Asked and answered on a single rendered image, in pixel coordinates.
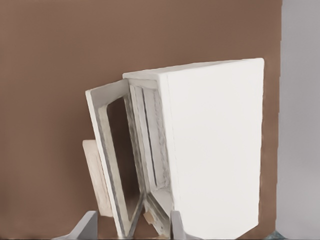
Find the pale oven door handle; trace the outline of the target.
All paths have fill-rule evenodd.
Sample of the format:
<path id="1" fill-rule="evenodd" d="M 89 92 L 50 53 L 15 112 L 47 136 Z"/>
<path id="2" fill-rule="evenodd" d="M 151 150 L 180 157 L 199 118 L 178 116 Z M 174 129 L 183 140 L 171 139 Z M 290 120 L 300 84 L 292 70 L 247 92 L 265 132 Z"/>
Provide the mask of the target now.
<path id="1" fill-rule="evenodd" d="M 82 147 L 84 150 L 99 213 L 103 217 L 113 217 L 112 206 L 97 142 L 94 139 L 83 140 Z"/>

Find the white oven door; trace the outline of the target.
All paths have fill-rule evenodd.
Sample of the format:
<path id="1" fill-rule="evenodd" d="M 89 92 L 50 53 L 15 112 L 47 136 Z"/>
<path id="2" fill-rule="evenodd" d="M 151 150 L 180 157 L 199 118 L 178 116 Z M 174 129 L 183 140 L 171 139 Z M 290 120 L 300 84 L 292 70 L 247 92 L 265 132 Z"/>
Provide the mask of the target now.
<path id="1" fill-rule="evenodd" d="M 85 96 L 117 234 L 131 239 L 145 187 L 129 82 L 92 88 Z"/>

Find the white oven body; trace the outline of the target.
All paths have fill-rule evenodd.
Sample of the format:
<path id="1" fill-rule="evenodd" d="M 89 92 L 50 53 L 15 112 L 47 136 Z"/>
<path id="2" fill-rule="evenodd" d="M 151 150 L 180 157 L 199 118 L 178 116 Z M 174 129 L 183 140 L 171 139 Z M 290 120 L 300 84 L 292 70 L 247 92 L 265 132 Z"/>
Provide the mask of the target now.
<path id="1" fill-rule="evenodd" d="M 234 240 L 259 223 L 262 58 L 127 72 L 159 91 L 173 208 L 184 231 Z"/>

